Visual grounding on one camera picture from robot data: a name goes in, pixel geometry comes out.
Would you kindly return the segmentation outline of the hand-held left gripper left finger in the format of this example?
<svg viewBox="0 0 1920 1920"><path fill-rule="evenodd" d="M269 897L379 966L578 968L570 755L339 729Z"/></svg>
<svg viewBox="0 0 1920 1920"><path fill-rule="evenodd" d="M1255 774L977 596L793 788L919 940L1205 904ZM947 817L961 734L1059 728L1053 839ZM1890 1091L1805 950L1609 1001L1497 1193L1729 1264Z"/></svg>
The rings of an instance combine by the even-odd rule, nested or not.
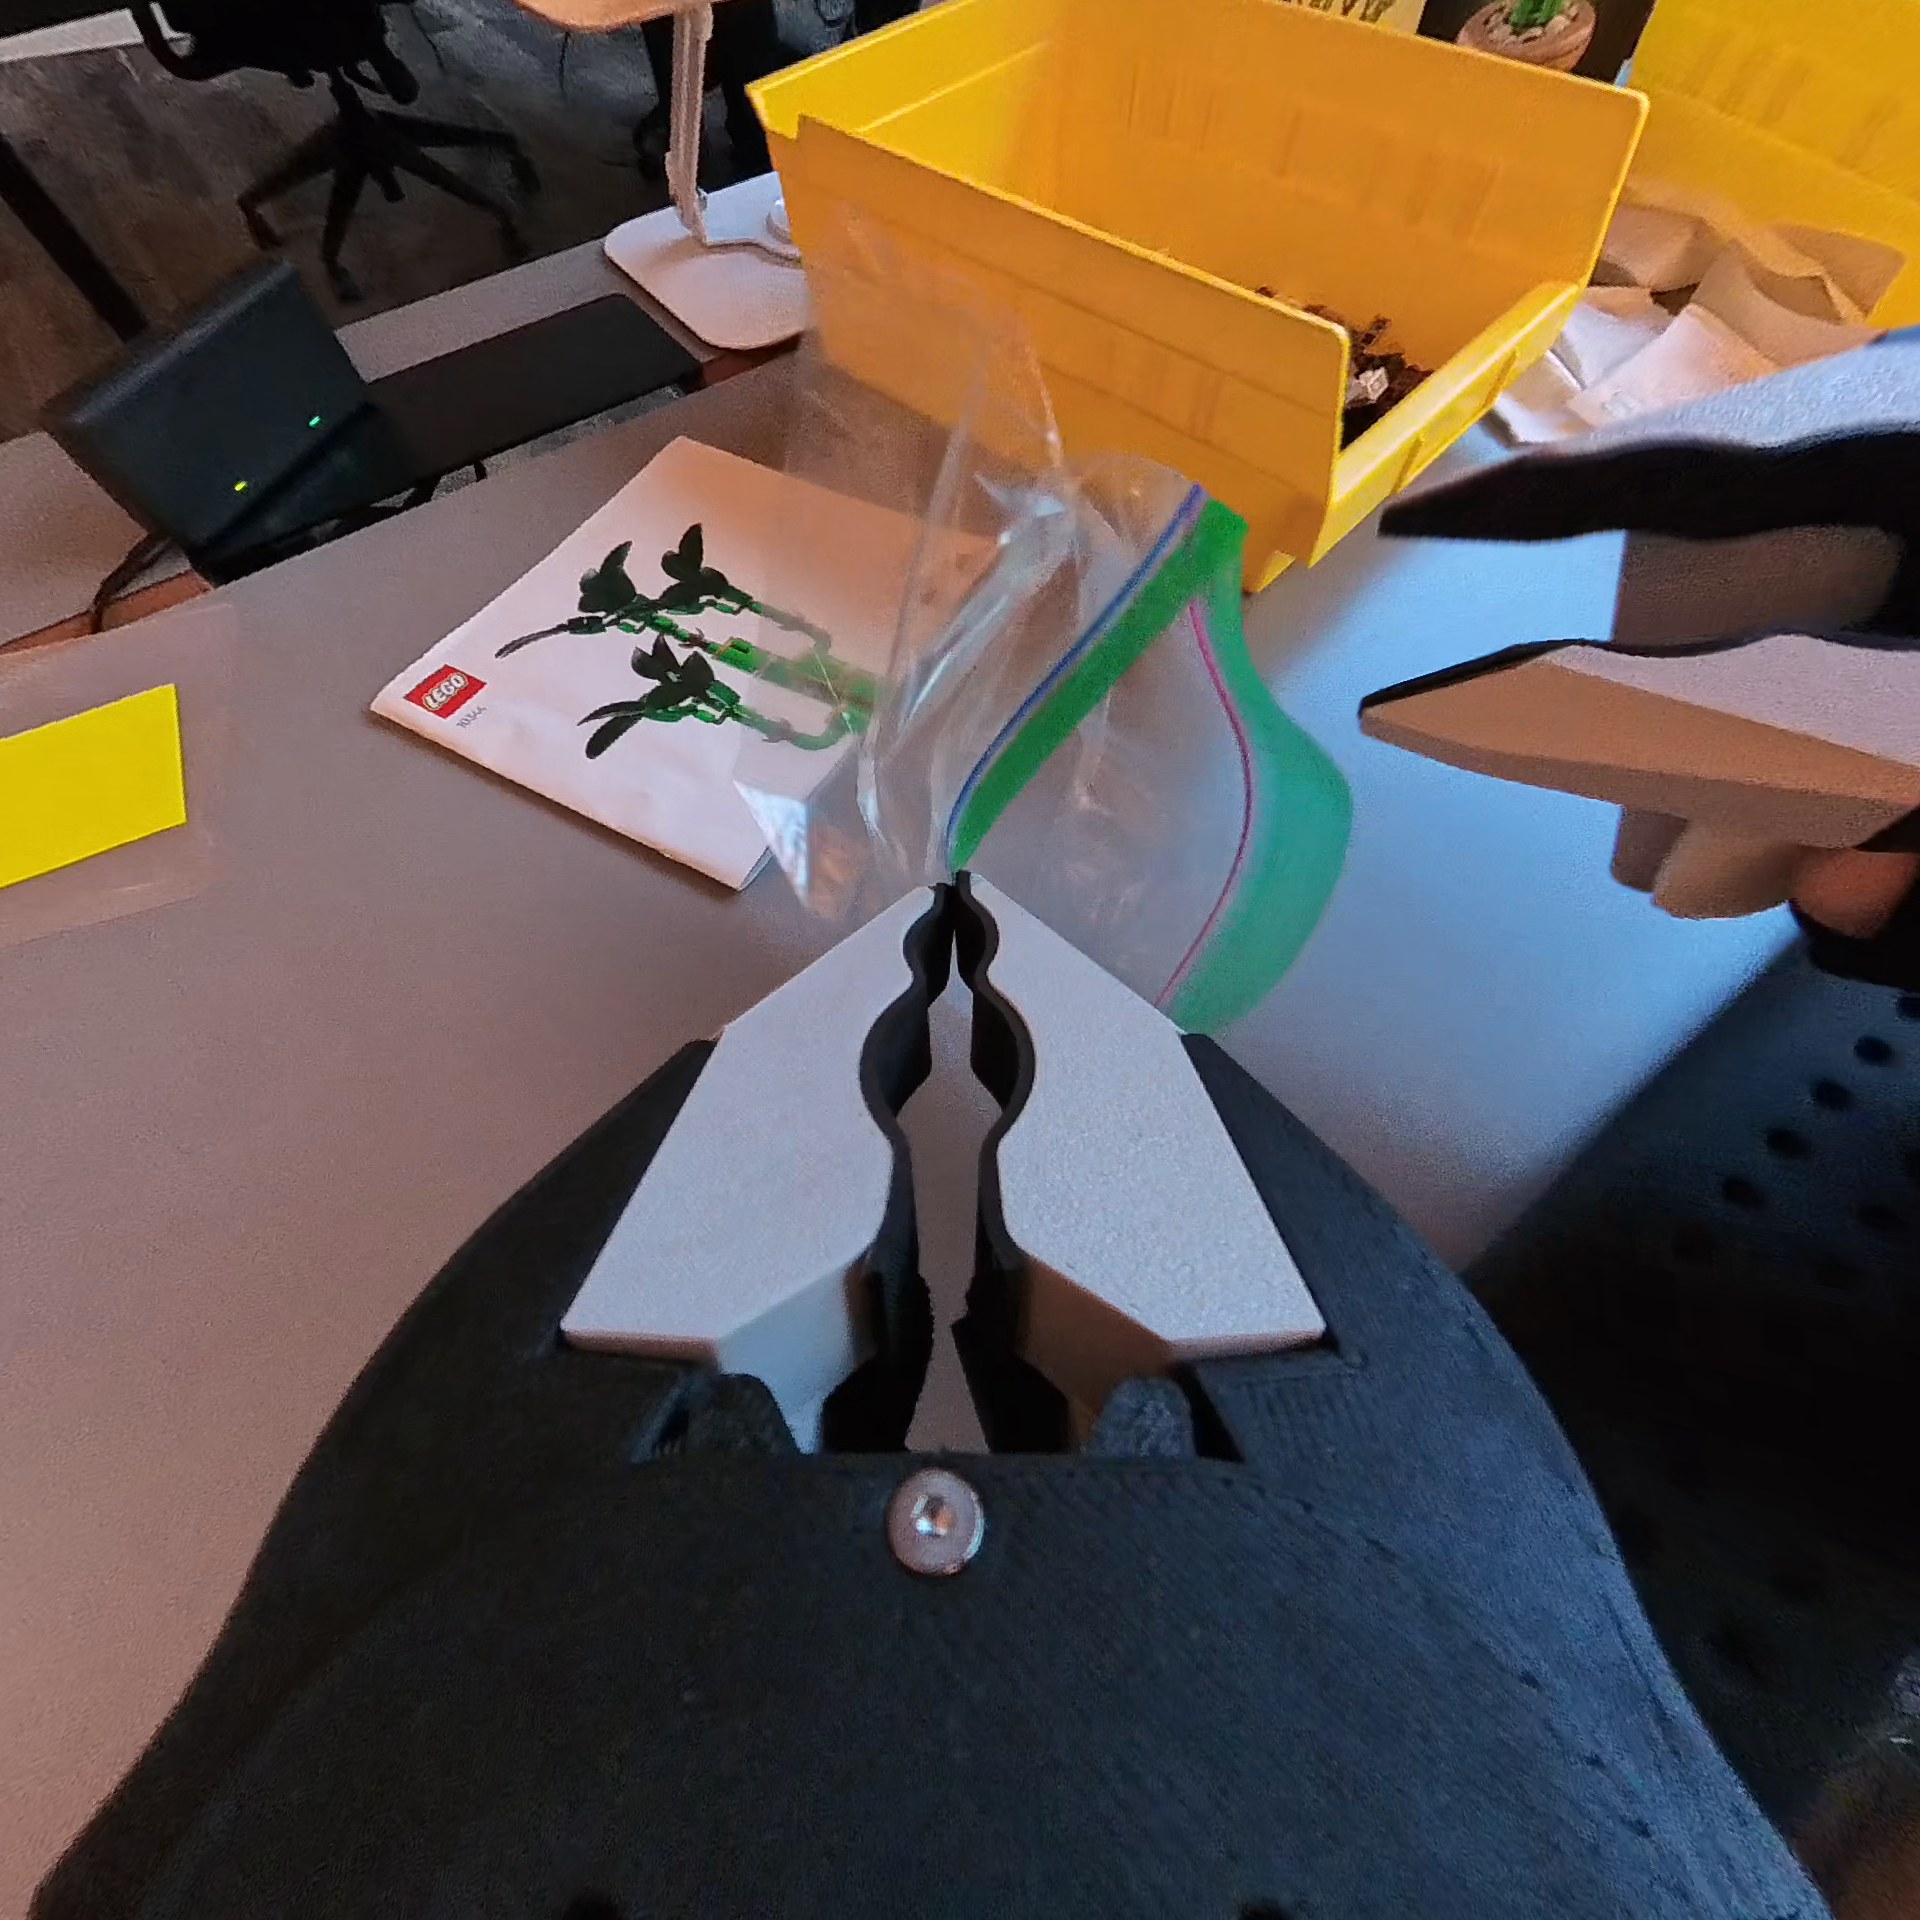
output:
<svg viewBox="0 0 1920 1920"><path fill-rule="evenodd" d="M591 1353L749 1376L805 1451L901 1451L931 1361L898 1115L931 1073L953 888L919 888L709 1046L562 1318Z"/></svg>

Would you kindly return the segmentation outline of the black perforated pad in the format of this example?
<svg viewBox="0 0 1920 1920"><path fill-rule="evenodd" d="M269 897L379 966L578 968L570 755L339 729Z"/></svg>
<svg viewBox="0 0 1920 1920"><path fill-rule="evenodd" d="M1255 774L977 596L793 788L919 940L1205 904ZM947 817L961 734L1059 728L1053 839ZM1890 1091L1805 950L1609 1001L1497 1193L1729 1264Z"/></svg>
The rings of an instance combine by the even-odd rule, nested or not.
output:
<svg viewBox="0 0 1920 1920"><path fill-rule="evenodd" d="M1919 993L1791 950L1475 1264L1719 1751L1919 1915Z"/></svg>

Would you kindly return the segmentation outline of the yellow plastic parts bin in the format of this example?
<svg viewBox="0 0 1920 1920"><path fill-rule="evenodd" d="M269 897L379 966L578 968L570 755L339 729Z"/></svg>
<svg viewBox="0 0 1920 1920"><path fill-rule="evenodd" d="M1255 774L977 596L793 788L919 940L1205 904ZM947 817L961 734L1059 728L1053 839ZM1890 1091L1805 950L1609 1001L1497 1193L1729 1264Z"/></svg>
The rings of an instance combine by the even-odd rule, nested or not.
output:
<svg viewBox="0 0 1920 1920"><path fill-rule="evenodd" d="M1660 2L1629 87L1629 185L1899 249L1875 323L1919 323L1916 2Z"/></svg>
<svg viewBox="0 0 1920 1920"><path fill-rule="evenodd" d="M1010 297L1068 450L1175 470L1258 593L1435 465L1589 287L1627 87L1305 6L935 6L749 90L805 252L833 204ZM1247 291L1391 315L1431 377L1340 447L1348 351Z"/></svg>

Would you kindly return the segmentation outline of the person's right hand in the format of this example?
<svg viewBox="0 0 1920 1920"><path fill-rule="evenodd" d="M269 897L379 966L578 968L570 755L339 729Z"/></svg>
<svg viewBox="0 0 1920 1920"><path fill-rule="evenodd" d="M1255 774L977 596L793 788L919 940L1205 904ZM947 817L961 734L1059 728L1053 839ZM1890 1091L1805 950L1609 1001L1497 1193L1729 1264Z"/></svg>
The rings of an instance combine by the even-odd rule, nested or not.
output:
<svg viewBox="0 0 1920 1920"><path fill-rule="evenodd" d="M1869 849L1809 850L1793 881L1791 906L1802 921L1842 940L1884 934L1919 881L1919 854Z"/></svg>

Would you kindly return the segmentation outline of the black toy set box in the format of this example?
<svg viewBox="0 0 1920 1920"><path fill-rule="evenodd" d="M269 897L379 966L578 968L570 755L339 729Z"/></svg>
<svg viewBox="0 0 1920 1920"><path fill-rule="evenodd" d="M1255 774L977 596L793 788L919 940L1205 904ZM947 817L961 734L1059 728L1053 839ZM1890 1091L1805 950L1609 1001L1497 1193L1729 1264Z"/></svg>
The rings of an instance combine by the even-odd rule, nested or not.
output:
<svg viewBox="0 0 1920 1920"><path fill-rule="evenodd" d="M1305 2L1394 32L1420 32L1475 52L1616 83L1653 2Z"/></svg>

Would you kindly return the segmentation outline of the black electronic box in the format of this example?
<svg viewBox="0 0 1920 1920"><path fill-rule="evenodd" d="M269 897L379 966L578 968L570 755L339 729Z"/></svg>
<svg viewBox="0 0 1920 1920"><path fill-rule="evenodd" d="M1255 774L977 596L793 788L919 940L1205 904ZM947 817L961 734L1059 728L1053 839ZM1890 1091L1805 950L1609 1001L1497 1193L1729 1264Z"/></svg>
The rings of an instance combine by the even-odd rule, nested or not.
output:
<svg viewBox="0 0 1920 1920"><path fill-rule="evenodd" d="M149 537L217 585L425 486L400 422L281 258L145 331L40 422Z"/></svg>

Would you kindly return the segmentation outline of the grey desk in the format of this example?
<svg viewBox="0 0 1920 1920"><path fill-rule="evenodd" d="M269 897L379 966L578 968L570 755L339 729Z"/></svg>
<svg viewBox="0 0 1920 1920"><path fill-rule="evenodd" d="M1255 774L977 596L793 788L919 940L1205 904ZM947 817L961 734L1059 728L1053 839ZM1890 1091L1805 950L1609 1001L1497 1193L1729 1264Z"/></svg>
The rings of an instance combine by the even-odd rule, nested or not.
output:
<svg viewBox="0 0 1920 1920"><path fill-rule="evenodd" d="M187 599L239 627L217 879L4 950L4 1915L177 1705L420 1287L828 947L777 872L727 895L368 712L664 443L775 454L787 375ZM1607 807L1355 729L1370 688L1602 632L1616 555L1365 523L1250 606L1359 812L1329 919L1225 1043L1451 1264L1791 940L1784 913L1690 924L1613 884Z"/></svg>

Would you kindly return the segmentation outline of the clear plastic bag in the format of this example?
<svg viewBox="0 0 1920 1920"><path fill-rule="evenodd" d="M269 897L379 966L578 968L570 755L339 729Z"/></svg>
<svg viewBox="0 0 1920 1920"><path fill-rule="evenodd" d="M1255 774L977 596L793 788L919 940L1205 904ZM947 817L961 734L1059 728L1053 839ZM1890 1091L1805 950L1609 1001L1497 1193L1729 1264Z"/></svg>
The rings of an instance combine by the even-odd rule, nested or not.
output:
<svg viewBox="0 0 1920 1920"><path fill-rule="evenodd" d="M127 630L4 654L3 739L177 684L187 823L73 868L3 888L3 947L149 915L203 895L224 865L239 627L215 599Z"/></svg>
<svg viewBox="0 0 1920 1920"><path fill-rule="evenodd" d="M825 719L769 723L737 792L775 865L850 929L969 873L1213 1035L1308 947L1353 831L1345 775L1285 716L1242 627L1247 527L1175 470L1073 454L1009 295L833 204L805 247L784 474L820 532L769 606L852 668Z"/></svg>

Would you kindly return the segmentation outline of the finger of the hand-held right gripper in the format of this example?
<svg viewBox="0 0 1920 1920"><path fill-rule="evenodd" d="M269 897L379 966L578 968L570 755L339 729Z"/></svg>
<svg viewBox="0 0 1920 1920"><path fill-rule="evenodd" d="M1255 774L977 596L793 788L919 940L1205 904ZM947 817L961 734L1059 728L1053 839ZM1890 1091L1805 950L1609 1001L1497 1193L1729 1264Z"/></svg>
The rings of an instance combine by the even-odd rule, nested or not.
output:
<svg viewBox="0 0 1920 1920"><path fill-rule="evenodd" d="M1386 537L1620 535L1612 639L1916 646L1919 328L1516 454L1384 511Z"/></svg>
<svg viewBox="0 0 1920 1920"><path fill-rule="evenodd" d="M1431 761L1811 850L1919 846L1919 654L1876 633L1532 642L1378 688Z"/></svg>

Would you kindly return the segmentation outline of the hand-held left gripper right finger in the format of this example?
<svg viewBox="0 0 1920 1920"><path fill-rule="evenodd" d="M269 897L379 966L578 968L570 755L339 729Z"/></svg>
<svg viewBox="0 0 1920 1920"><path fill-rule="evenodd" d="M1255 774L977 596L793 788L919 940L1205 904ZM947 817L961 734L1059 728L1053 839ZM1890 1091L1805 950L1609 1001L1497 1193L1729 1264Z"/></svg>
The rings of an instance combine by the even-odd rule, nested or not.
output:
<svg viewBox="0 0 1920 1920"><path fill-rule="evenodd" d="M1194 1040L988 881L952 890L996 1102L953 1326L992 1451L1069 1451L1114 1391L1329 1340Z"/></svg>

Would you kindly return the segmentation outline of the instruction booklet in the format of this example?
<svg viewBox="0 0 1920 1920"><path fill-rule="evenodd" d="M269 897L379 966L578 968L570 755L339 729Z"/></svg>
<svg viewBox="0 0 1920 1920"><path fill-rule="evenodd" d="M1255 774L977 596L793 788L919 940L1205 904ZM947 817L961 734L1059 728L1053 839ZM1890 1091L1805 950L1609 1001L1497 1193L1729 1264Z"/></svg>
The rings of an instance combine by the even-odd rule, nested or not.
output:
<svg viewBox="0 0 1920 1920"><path fill-rule="evenodd" d="M919 527L672 440L379 691L376 719L740 890L740 761L810 793L873 716Z"/></svg>

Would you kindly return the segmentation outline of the black office chair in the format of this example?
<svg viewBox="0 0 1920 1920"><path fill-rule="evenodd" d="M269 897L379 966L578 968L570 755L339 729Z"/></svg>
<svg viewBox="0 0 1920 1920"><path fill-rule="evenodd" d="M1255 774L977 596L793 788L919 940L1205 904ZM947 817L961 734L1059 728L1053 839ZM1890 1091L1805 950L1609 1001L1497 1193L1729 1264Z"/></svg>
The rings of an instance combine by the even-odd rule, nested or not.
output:
<svg viewBox="0 0 1920 1920"><path fill-rule="evenodd" d="M541 188L532 159L507 131L411 113L420 87L393 49L389 6L129 2L129 11L149 56L178 83L211 84L265 74L297 90L327 91L327 121L265 176L257 176L234 204L255 242L272 252L281 239L267 218L269 206L324 180L321 268L339 299L357 305L363 297L346 266L346 241L363 192L376 188L385 202L397 204L404 178L482 214L512 266L531 256L515 209L449 170L442 153L498 155L524 194Z"/></svg>

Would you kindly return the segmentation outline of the yellow sticky note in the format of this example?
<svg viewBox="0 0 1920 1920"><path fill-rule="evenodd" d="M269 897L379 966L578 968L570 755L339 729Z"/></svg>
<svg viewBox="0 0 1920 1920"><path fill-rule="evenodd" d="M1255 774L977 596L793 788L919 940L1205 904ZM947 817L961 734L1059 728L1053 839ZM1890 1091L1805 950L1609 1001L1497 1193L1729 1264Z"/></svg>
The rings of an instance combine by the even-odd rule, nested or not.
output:
<svg viewBox="0 0 1920 1920"><path fill-rule="evenodd" d="M187 823L177 684L3 739L3 888Z"/></svg>

